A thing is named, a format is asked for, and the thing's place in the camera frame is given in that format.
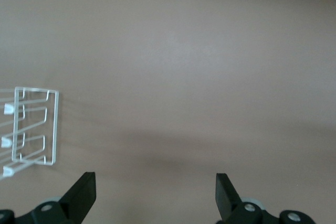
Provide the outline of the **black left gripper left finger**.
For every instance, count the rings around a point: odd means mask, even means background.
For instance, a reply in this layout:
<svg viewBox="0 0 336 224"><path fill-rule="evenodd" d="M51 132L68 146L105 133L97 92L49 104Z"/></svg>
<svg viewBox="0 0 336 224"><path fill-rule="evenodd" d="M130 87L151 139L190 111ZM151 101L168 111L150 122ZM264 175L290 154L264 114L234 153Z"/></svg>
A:
<svg viewBox="0 0 336 224"><path fill-rule="evenodd" d="M58 200L40 204L16 223L82 223L96 201L96 174L85 172Z"/></svg>

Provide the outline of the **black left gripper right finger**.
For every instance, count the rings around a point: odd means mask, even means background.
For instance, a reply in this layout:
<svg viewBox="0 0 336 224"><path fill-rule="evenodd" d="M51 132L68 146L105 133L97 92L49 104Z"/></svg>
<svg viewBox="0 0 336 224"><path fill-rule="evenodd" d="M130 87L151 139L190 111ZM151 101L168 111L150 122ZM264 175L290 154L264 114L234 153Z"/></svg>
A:
<svg viewBox="0 0 336 224"><path fill-rule="evenodd" d="M223 223L262 223L262 210L241 200L227 174L216 174L215 201Z"/></svg>

